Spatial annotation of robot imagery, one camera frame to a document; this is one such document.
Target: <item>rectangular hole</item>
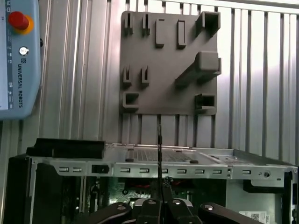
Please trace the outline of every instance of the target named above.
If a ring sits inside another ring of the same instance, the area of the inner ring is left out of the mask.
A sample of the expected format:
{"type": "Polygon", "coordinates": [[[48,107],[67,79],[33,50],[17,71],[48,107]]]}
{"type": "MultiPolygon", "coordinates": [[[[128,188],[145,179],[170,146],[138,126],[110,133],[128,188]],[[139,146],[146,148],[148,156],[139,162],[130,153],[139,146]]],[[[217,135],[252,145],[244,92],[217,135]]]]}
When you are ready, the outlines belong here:
{"type": "Polygon", "coordinates": [[[213,174],[222,174],[222,170],[215,169],[213,170],[213,174]]]}
{"type": "Polygon", "coordinates": [[[121,173],[130,173],[131,169],[130,168],[121,168],[121,173]]]}
{"type": "Polygon", "coordinates": [[[138,95],[137,94],[126,94],[126,104],[127,105],[135,105],[138,101],[138,95]]]}
{"type": "Polygon", "coordinates": [[[251,170],[242,170],[242,174],[243,175],[250,175],[251,174],[251,170]]]}
{"type": "Polygon", "coordinates": [[[129,80],[130,79],[130,73],[129,73],[129,70],[127,70],[126,72],[126,80],[129,80]]]}
{"type": "Polygon", "coordinates": [[[186,169],[178,169],[178,174],[186,174],[187,170],[186,169]]]}
{"type": "Polygon", "coordinates": [[[214,96],[204,96],[202,98],[203,106],[214,106],[214,96]]]}
{"type": "Polygon", "coordinates": [[[144,80],[145,81],[148,80],[148,69],[146,69],[145,72],[144,72],[144,80]]]}
{"type": "Polygon", "coordinates": [[[73,173],[80,173],[82,172],[82,168],[80,167],[73,167],[73,173]]]}
{"type": "Polygon", "coordinates": [[[196,169],[195,174],[204,174],[205,170],[204,169],[196,169]]]}
{"type": "Polygon", "coordinates": [[[131,27],[131,13],[128,13],[128,27],[131,27]]]}
{"type": "Polygon", "coordinates": [[[145,14],[145,27],[149,28],[149,15],[145,14]]]}
{"type": "Polygon", "coordinates": [[[70,168],[68,168],[68,167],[59,167],[59,171],[60,172],[69,172],[70,168]]]}
{"type": "Polygon", "coordinates": [[[148,169],[148,168],[139,169],[139,173],[149,173],[149,172],[150,172],[150,169],[148,169]]]}
{"type": "Polygon", "coordinates": [[[297,204],[297,193],[298,193],[298,185],[296,183],[293,183],[293,205],[297,204]]]}

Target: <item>hole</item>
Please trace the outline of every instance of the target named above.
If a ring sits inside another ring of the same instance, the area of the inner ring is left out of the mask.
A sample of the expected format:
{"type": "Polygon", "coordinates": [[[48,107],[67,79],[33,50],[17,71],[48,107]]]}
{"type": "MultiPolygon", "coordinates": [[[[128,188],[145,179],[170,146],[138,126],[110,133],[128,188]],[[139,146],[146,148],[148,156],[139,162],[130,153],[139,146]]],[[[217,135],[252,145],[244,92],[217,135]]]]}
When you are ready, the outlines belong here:
{"type": "Polygon", "coordinates": [[[127,70],[126,72],[126,80],[129,80],[130,79],[130,74],[129,74],[129,70],[127,70]]]}
{"type": "Polygon", "coordinates": [[[270,176],[270,172],[269,171],[264,172],[263,176],[268,178],[270,176]]]}
{"type": "Polygon", "coordinates": [[[139,169],[139,173],[149,173],[150,172],[150,169],[147,169],[147,168],[140,168],[139,169]]]}
{"type": "Polygon", "coordinates": [[[202,105],[203,106],[214,106],[214,97],[213,96],[204,96],[202,98],[202,105]]]}
{"type": "Polygon", "coordinates": [[[128,13],[128,27],[131,27],[131,13],[128,13]]]}
{"type": "Polygon", "coordinates": [[[187,170],[186,169],[178,169],[177,173],[178,174],[185,174],[185,173],[187,173],[187,170]]]}
{"type": "Polygon", "coordinates": [[[93,174],[107,174],[109,170],[109,166],[107,165],[92,165],[93,174]]]}
{"type": "Polygon", "coordinates": [[[218,15],[205,13],[206,27],[211,34],[214,34],[218,29],[218,15]]]}
{"type": "Polygon", "coordinates": [[[148,28],[149,27],[149,15],[145,14],[145,27],[148,28]]]}
{"type": "Polygon", "coordinates": [[[130,168],[121,168],[121,173],[130,173],[131,169],[130,168]]]}
{"type": "Polygon", "coordinates": [[[148,80],[148,70],[147,69],[145,70],[145,73],[144,73],[144,80],[145,81],[148,80]]]}
{"type": "Polygon", "coordinates": [[[243,175],[250,175],[251,174],[251,170],[243,170],[242,174],[243,175]]]}
{"type": "Polygon", "coordinates": [[[218,169],[213,170],[213,174],[221,174],[221,173],[222,173],[222,170],[218,170],[218,169]]]}
{"type": "Polygon", "coordinates": [[[205,171],[203,169],[196,169],[195,174],[204,174],[205,171]]]}
{"type": "Polygon", "coordinates": [[[293,204],[297,205],[297,191],[298,191],[298,185],[296,183],[293,183],[293,204]]]}
{"type": "Polygon", "coordinates": [[[126,104],[127,105],[135,105],[135,104],[138,104],[136,102],[138,98],[138,94],[133,94],[133,93],[130,93],[130,94],[126,94],[126,104]]]}

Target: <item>aluminum panel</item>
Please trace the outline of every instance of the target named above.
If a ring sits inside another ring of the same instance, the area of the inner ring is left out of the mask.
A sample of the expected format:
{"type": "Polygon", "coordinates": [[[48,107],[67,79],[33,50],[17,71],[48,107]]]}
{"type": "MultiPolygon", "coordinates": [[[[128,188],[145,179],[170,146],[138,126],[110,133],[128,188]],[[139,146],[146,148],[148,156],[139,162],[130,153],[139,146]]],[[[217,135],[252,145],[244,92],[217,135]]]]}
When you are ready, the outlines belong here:
{"type": "Polygon", "coordinates": [[[249,151],[258,155],[263,150],[264,17],[264,12],[251,12],[249,151]]]}
{"type": "MultiPolygon", "coordinates": [[[[201,5],[200,11],[214,12],[215,7],[201,5]]],[[[212,138],[214,139],[214,120],[215,118],[212,116],[197,116],[196,147],[213,147],[214,142],[212,138]]]]}
{"type": "Polygon", "coordinates": [[[219,7],[221,13],[221,29],[218,31],[217,50],[222,63],[222,74],[217,77],[217,114],[215,116],[215,145],[214,147],[228,147],[230,113],[230,79],[231,79],[231,49],[232,38],[232,9],[219,7]]]}
{"type": "Polygon", "coordinates": [[[280,14],[268,13],[267,30],[266,148],[267,157],[279,154],[280,14]]]}
{"type": "Polygon", "coordinates": [[[249,85],[250,79],[248,74],[248,29],[249,29],[248,10],[241,12],[241,49],[240,49],[240,120],[236,123],[240,127],[239,149],[249,150],[249,85]]]}
{"type": "Polygon", "coordinates": [[[231,76],[232,95],[230,103],[230,127],[229,130],[229,145],[232,148],[240,148],[240,120],[241,120],[241,10],[235,9],[234,13],[234,43],[232,45],[233,62],[231,76]]]}
{"type": "Polygon", "coordinates": [[[298,110],[296,107],[296,99],[297,96],[297,53],[298,53],[298,24],[297,24],[297,16],[296,15],[290,15],[290,54],[289,54],[289,62],[290,62],[290,89],[288,92],[288,102],[289,102],[289,110],[290,113],[288,114],[289,117],[289,136],[286,136],[286,141],[290,143],[289,147],[283,148],[283,152],[285,155],[283,159],[285,161],[299,164],[299,154],[298,154],[298,145],[296,144],[296,139],[298,136],[297,128],[298,123],[296,120],[298,120],[298,110]]]}

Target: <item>qr code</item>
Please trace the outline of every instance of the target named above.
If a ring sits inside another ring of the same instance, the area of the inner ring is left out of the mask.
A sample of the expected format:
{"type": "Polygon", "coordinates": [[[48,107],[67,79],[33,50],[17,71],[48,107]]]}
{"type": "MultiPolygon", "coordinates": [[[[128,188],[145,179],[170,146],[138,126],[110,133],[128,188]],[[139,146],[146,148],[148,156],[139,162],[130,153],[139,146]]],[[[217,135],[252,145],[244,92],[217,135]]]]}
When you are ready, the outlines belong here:
{"type": "Polygon", "coordinates": [[[253,214],[251,214],[251,218],[252,218],[253,220],[259,221],[259,220],[260,220],[260,214],[258,214],[258,213],[253,213],[253,214]]]}

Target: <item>label sticker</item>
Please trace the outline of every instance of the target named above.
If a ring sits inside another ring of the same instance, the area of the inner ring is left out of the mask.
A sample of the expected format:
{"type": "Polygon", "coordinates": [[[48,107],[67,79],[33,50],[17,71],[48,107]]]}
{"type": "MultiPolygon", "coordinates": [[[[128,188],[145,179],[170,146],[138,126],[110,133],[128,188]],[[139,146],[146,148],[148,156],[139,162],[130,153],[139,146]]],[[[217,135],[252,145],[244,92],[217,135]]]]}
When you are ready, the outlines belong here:
{"type": "Polygon", "coordinates": [[[240,211],[239,213],[261,223],[270,224],[270,216],[266,211],[240,211]]]}

